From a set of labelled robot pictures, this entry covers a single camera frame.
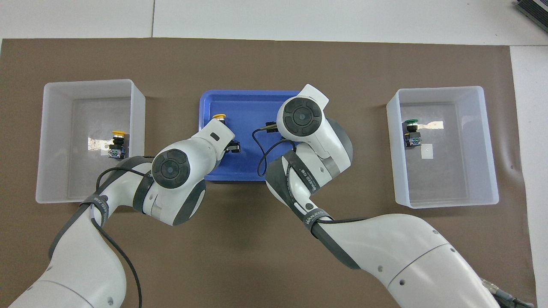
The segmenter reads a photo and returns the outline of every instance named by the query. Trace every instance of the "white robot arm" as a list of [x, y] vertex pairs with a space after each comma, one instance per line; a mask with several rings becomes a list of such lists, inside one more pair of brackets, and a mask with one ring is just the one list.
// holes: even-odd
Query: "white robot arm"
[[282, 136], [300, 141], [271, 162], [269, 190], [342, 263], [375, 276], [403, 308], [498, 308], [472, 267], [435, 228], [403, 214], [333, 220], [310, 197], [348, 168], [352, 144], [323, 109], [328, 99], [307, 85], [277, 115]]
[[100, 226], [122, 205], [168, 225], [184, 223], [202, 201], [204, 176], [219, 164], [233, 139], [234, 133], [213, 119], [189, 139], [164, 148], [152, 162], [136, 156], [109, 169], [110, 176], [101, 185], [98, 181], [95, 193], [56, 236], [44, 274], [10, 308], [120, 307], [125, 274], [101, 238]]

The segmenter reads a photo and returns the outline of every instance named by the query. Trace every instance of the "wire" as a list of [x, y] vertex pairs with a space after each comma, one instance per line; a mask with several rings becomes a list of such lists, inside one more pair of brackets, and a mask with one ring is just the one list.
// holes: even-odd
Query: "wire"
[[109, 168], [103, 172], [101, 172], [101, 174], [99, 174], [99, 176], [97, 177], [97, 182], [95, 182], [95, 190], [99, 190], [99, 186], [101, 184], [101, 179], [102, 177], [109, 173], [110, 171], [115, 171], [115, 170], [122, 170], [122, 171], [128, 171], [128, 172], [133, 172], [135, 174], [139, 174], [140, 176], [146, 176], [146, 174], [142, 173], [142, 172], [139, 172], [137, 170], [133, 170], [133, 169], [130, 169], [130, 168], [125, 168], [125, 167], [112, 167], [112, 168]]
[[[284, 143], [284, 142], [289, 142], [291, 143], [291, 145], [293, 146], [293, 151], [294, 152], [297, 152], [297, 147], [295, 145], [295, 143], [292, 141], [292, 140], [289, 140], [289, 139], [282, 139], [278, 142], [276, 142], [275, 144], [273, 144], [268, 150], [266, 150], [266, 152], [263, 151], [263, 154], [262, 154], [262, 157], [261, 157], [261, 160], [259, 161], [259, 164], [257, 165], [257, 175], [260, 176], [260, 177], [263, 177], [265, 176], [266, 174], [266, 168], [268, 167], [268, 164], [266, 162], [266, 156], [272, 151], [274, 150], [275, 147], [277, 147], [278, 145]], [[265, 171], [263, 173], [260, 172], [260, 169], [261, 169], [261, 165], [262, 165], [262, 162], [265, 162]]]
[[[257, 137], [255, 137], [255, 134], [257, 132], [260, 132], [261, 130], [266, 130], [267, 133], [268, 133], [268, 130], [269, 129], [275, 129], [276, 128], [276, 124], [271, 124], [271, 125], [267, 125], [267, 126], [264, 126], [264, 127], [261, 127], [261, 128], [258, 128], [256, 130], [254, 130], [252, 133], [251, 133], [251, 138], [253, 138], [253, 140], [255, 140], [255, 143], [257, 143], [257, 145], [259, 146], [259, 148], [261, 149], [261, 153], [262, 153], [262, 157], [261, 157], [261, 160], [259, 161], [259, 164], [257, 165], [257, 175], [260, 176], [260, 177], [263, 177], [265, 176], [266, 174], [266, 168], [268, 167], [268, 161], [266, 159], [266, 156], [276, 147], [278, 146], [279, 144], [282, 144], [284, 142], [290, 142], [291, 145], [293, 146], [293, 151], [294, 152], [297, 152], [297, 148], [295, 146], [295, 143], [292, 141], [292, 140], [289, 140], [289, 139], [282, 139], [278, 142], [276, 142], [274, 145], [272, 145], [266, 152], [265, 152], [265, 149], [262, 147], [261, 143], [258, 141]], [[261, 173], [260, 169], [261, 169], [261, 165], [262, 165], [262, 162], [265, 161], [265, 170]]]
[[[257, 132], [260, 132], [261, 130], [262, 130], [262, 129], [260, 129], [260, 128], [254, 130], [254, 131], [251, 133], [251, 138], [253, 138], [253, 140], [255, 140], [255, 142], [257, 143], [257, 145], [258, 145], [259, 148], [261, 149], [262, 156], [264, 156], [264, 155], [265, 155], [265, 149], [262, 148], [261, 143], [257, 140], [257, 137], [255, 137], [255, 134], [256, 134]], [[267, 167], [267, 165], [268, 165], [268, 164], [267, 164], [266, 159], [265, 159], [265, 171], [263, 172], [263, 174], [266, 173], [266, 167]], [[259, 173], [259, 167], [257, 167], [257, 175], [258, 175], [258, 176], [262, 176], [262, 175]]]
[[137, 293], [139, 295], [139, 308], [142, 308], [142, 292], [141, 292], [141, 283], [139, 282], [139, 276], [137, 276], [137, 271], [135, 270], [135, 267], [133, 266], [132, 262], [129, 260], [129, 257], [125, 254], [125, 252], [116, 244], [116, 242], [97, 224], [97, 221], [95, 221], [94, 218], [91, 219], [93, 226], [103, 235], [103, 237], [111, 243], [114, 248], [122, 255], [124, 260], [128, 263], [129, 268], [132, 270], [133, 277], [135, 278], [135, 284], [137, 284]]

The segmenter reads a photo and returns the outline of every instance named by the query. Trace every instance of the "white plastic bin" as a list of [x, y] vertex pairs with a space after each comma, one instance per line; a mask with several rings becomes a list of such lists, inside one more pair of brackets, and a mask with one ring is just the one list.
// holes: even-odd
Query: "white plastic bin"
[[[386, 105], [396, 202], [410, 208], [496, 204], [482, 87], [400, 89]], [[405, 147], [402, 122], [419, 120], [422, 146]]]
[[145, 97], [129, 79], [54, 82], [44, 87], [36, 201], [80, 202], [109, 158], [113, 130], [129, 133], [127, 157], [145, 149]]

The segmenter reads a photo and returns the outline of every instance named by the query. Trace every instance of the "table surface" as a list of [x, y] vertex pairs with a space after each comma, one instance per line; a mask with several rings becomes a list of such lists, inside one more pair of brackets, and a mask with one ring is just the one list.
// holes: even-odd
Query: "table surface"
[[1, 38], [202, 37], [510, 45], [539, 307], [548, 307], [548, 34], [511, 1], [0, 2]]

